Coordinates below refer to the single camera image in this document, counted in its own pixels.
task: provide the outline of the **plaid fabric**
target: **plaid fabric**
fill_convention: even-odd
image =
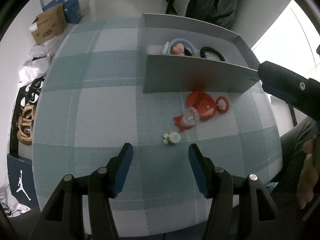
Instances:
[[[65,174],[92,173],[118,155],[125,142],[134,156],[123,192],[110,200],[120,236],[146,236],[196,225],[207,219],[210,200],[199,193],[188,146],[232,175],[258,175],[269,182],[281,169],[278,129],[266,94],[257,83],[244,94],[226,96],[226,114],[181,133],[188,93],[143,94],[138,52],[139,18],[97,20],[73,27],[47,74],[36,111],[33,171],[43,208]],[[85,229],[90,233],[84,197]]]

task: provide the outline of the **tablecloth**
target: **tablecloth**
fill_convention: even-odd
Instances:
[[[110,200],[120,236],[145,236],[186,228],[207,219],[210,200],[196,186],[188,146],[198,144],[232,175],[255,173],[267,183],[282,166],[270,102],[258,82],[243,94],[213,93],[230,101],[216,114],[164,145],[178,131],[188,93],[143,94],[138,51],[140,18],[91,21],[72,28],[52,62],[39,98],[33,172],[41,209],[65,174],[89,175],[119,154],[134,156],[123,192]],[[90,233],[88,201],[84,225]]]

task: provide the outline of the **jacket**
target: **jacket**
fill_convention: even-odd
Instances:
[[[230,28],[238,0],[190,0],[186,17]]]

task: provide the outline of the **screw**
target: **screw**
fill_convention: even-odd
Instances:
[[[253,181],[256,181],[256,180],[258,179],[258,176],[255,175],[255,174],[250,174],[250,175],[249,175],[249,178],[250,178],[251,180],[253,180]]]
[[[303,82],[301,82],[299,86],[302,91],[306,89],[306,85]]]
[[[214,168],[214,171],[215,171],[216,173],[223,173],[223,172],[224,172],[224,169],[221,168],[221,167],[215,167],[215,168]]]
[[[63,177],[64,181],[69,181],[72,179],[72,175],[68,174],[66,176]]]
[[[107,172],[107,168],[106,167],[101,167],[98,169],[98,173],[99,174],[105,174]]]

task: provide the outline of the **red round object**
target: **red round object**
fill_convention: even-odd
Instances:
[[[222,109],[220,106],[219,106],[219,101],[220,100],[223,100],[225,103],[226,103],[226,108],[225,109]],[[229,101],[226,97],[218,97],[217,98],[217,111],[220,113],[220,114],[225,114],[226,112],[229,111],[229,108],[230,108],[230,104],[229,104]]]
[[[194,91],[187,97],[187,107],[197,109],[201,120],[210,119],[217,112],[216,102],[205,92]]]

